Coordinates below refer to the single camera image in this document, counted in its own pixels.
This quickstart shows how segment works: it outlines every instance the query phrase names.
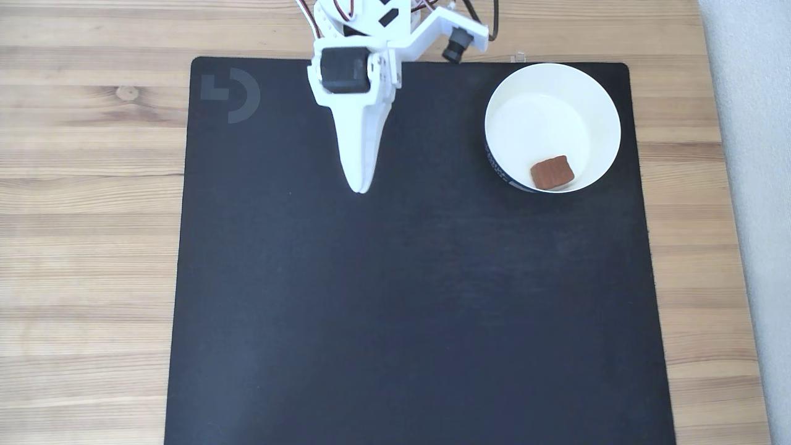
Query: brown biscuit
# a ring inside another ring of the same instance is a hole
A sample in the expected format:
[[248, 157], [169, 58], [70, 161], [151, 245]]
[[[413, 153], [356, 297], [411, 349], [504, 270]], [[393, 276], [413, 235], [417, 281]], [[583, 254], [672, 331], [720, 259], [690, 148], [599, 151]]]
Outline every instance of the brown biscuit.
[[574, 172], [571, 171], [566, 156], [558, 156], [535, 164], [530, 168], [530, 176], [533, 177], [536, 187], [542, 190], [551, 190], [574, 180]]

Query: black cable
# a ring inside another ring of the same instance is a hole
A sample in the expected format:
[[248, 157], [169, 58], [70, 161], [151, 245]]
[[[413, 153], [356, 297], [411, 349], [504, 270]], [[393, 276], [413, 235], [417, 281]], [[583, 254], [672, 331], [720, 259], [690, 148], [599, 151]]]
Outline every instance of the black cable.
[[497, 39], [497, 33], [500, 28], [500, 0], [494, 0], [494, 19], [492, 20], [492, 33], [489, 35], [489, 41], [494, 42]]
[[[470, 13], [470, 17], [472, 20], [477, 21], [478, 23], [481, 22], [481, 17], [478, 17], [478, 13], [475, 12], [475, 8], [472, 7], [471, 0], [463, 0], [464, 6], [467, 7], [467, 11]], [[489, 35], [489, 41], [494, 42], [494, 39], [497, 39], [497, 33], [500, 27], [500, 0], [494, 0], [494, 22], [492, 23], [492, 33]]]

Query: wood grain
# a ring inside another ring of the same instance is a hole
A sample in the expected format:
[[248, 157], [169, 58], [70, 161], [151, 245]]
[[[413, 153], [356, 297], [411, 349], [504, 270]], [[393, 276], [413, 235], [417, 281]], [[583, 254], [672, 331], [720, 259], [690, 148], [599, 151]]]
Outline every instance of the wood grain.
[[[769, 443], [696, 2], [509, 0], [467, 60], [517, 51], [629, 65], [679, 443]], [[310, 53], [290, 0], [0, 0], [0, 443], [161, 443], [190, 61]]]

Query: red wire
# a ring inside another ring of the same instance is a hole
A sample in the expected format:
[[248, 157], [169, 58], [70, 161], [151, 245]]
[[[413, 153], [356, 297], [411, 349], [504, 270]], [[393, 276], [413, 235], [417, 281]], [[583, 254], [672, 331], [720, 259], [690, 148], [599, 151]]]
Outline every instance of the red wire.
[[305, 12], [308, 14], [308, 18], [310, 19], [310, 25], [313, 27], [313, 30], [316, 32], [317, 36], [321, 36], [321, 31], [319, 30], [319, 24], [316, 23], [316, 18], [313, 16], [313, 12], [308, 8], [308, 4], [305, 3], [305, 0], [297, 0], [303, 8], [305, 8]]

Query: wire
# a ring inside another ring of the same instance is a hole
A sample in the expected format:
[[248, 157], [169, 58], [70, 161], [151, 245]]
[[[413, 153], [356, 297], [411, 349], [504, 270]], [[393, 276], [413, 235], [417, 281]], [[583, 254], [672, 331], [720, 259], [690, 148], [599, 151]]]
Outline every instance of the wire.
[[[478, 13], [476, 13], [475, 8], [472, 7], [472, 2], [470, 0], [464, 0], [464, 6], [467, 7], [467, 11], [470, 13], [470, 17], [472, 17], [472, 20], [480, 23], [481, 17], [478, 17]], [[494, 39], [497, 39], [499, 27], [500, 27], [500, 0], [494, 0], [494, 21], [492, 23], [492, 33], [489, 35], [490, 42], [494, 42]]]
[[422, 9], [424, 9], [426, 7], [430, 8], [431, 10], [433, 10], [434, 9], [434, 5], [437, 2], [439, 2], [439, 1], [440, 0], [421, 0], [420, 4], [417, 5], [416, 7], [412, 8], [411, 12], [416, 12], [416, 11], [422, 10]]
[[354, 0], [349, 0], [349, 13], [346, 14], [343, 12], [343, 8], [338, 4], [338, 0], [332, 0], [335, 3], [335, 8], [338, 10], [338, 13], [341, 14], [341, 18], [343, 21], [351, 21], [354, 18]]
[[310, 25], [310, 30], [313, 32], [313, 39], [318, 40], [321, 32], [319, 31], [319, 25], [316, 23], [316, 19], [313, 18], [313, 13], [308, 9], [308, 4], [305, 3], [305, 0], [297, 0], [297, 4], [299, 5], [299, 9], [302, 10], [302, 15], [305, 16], [305, 20], [308, 21], [308, 25]]

